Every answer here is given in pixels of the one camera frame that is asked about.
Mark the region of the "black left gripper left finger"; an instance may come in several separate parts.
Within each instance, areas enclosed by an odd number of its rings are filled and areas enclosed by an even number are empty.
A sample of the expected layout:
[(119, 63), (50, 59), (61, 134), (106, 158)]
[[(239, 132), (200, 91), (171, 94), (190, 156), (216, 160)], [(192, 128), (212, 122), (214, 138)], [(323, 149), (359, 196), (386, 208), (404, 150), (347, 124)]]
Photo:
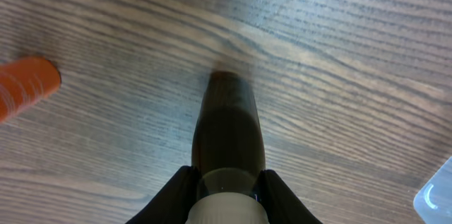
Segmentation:
[(185, 224), (196, 203), (200, 172), (182, 166), (151, 201), (126, 224)]

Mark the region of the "clear plastic container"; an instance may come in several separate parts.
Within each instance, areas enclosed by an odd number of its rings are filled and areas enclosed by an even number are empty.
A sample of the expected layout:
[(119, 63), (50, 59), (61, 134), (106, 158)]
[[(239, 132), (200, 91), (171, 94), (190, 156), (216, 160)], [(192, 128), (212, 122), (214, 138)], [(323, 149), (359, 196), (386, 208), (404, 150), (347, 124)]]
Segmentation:
[(425, 224), (452, 224), (451, 158), (418, 191), (413, 207)]

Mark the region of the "orange bottle white cap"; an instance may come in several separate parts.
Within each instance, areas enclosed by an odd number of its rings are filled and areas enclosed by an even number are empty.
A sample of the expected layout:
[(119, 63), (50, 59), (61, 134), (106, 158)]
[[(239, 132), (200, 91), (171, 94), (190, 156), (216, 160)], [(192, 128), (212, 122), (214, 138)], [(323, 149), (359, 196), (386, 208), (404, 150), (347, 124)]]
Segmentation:
[(1, 65), (1, 122), (58, 91), (61, 74), (42, 57), (26, 57)]

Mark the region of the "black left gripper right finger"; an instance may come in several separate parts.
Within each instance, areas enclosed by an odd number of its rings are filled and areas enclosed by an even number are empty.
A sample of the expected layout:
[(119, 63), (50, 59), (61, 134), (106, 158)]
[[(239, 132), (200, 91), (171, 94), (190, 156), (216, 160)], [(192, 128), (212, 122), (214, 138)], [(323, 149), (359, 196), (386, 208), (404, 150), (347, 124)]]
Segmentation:
[(274, 170), (259, 173), (254, 192), (270, 224), (321, 224)]

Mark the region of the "black bottle white cap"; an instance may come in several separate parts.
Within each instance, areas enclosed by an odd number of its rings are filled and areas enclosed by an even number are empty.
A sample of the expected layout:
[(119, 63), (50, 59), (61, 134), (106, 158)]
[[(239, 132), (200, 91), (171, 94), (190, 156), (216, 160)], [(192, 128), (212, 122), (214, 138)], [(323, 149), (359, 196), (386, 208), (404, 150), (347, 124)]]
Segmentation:
[(200, 172), (188, 223), (267, 223), (258, 176), (266, 167), (251, 86), (239, 75), (215, 71), (208, 80), (191, 149)]

